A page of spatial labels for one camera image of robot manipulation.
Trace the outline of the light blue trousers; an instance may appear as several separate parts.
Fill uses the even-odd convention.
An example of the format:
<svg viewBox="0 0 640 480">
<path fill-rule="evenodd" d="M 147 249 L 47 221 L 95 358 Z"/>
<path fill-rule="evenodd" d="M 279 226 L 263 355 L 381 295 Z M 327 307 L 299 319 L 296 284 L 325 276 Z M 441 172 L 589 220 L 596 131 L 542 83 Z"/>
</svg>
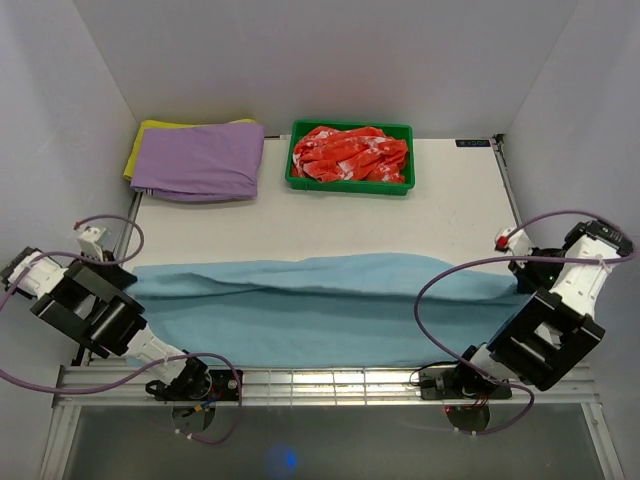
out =
<svg viewBox="0 0 640 480">
<path fill-rule="evenodd" d="M 139 266 L 151 330 L 237 367 L 417 367 L 488 341 L 526 302 L 510 275 L 412 254 Z"/>
</svg>

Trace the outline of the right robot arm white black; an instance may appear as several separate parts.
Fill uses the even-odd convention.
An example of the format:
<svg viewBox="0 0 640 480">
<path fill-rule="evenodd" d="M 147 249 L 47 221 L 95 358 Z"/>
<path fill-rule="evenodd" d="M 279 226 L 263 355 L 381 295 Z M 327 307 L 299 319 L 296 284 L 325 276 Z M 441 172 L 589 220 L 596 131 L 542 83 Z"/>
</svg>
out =
<svg viewBox="0 0 640 480">
<path fill-rule="evenodd" d="M 578 223 L 559 249 L 538 248 L 515 228 L 501 232 L 495 248 L 513 255 L 509 269 L 529 299 L 489 342 L 465 351 L 451 373 L 464 397 L 491 395 L 510 378 L 540 391 L 554 386 L 604 337 L 595 321 L 598 295 L 634 252 L 631 240 L 602 220 Z"/>
</svg>

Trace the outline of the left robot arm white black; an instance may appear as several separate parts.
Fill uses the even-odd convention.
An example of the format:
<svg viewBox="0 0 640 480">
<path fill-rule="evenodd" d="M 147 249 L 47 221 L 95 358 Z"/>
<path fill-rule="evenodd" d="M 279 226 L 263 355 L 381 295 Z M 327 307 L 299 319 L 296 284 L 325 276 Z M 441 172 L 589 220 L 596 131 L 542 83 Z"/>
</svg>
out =
<svg viewBox="0 0 640 480">
<path fill-rule="evenodd" d="M 147 393 L 160 401 L 199 401 L 212 393 L 208 367 L 156 336 L 143 318 L 144 308 L 125 290 L 137 277 L 115 263 L 110 251 L 83 253 L 64 267 L 27 247 L 1 270 L 1 284 L 31 299 L 31 313 L 77 342 L 107 358 L 111 355 L 142 364 L 155 379 Z"/>
</svg>

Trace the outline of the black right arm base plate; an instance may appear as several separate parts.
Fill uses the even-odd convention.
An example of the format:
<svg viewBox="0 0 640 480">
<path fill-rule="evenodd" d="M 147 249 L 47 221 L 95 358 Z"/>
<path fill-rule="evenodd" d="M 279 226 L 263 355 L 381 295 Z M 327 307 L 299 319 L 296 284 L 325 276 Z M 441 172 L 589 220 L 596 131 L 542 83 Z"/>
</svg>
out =
<svg viewBox="0 0 640 480">
<path fill-rule="evenodd" d="M 497 386 L 474 370 L 457 363 L 438 363 L 418 371 L 423 400 L 507 400 L 512 390 Z"/>
</svg>

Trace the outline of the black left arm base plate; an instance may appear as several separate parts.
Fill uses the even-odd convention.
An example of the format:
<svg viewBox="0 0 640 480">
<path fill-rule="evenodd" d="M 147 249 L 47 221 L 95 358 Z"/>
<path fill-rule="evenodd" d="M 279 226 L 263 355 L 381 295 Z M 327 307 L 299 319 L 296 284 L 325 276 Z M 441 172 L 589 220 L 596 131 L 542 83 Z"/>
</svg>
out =
<svg viewBox="0 0 640 480">
<path fill-rule="evenodd" d="M 243 374 L 242 370 L 234 376 L 231 370 L 208 369 L 189 380 L 175 379 L 171 384 L 152 380 L 145 385 L 145 391 L 157 401 L 237 401 Z"/>
</svg>

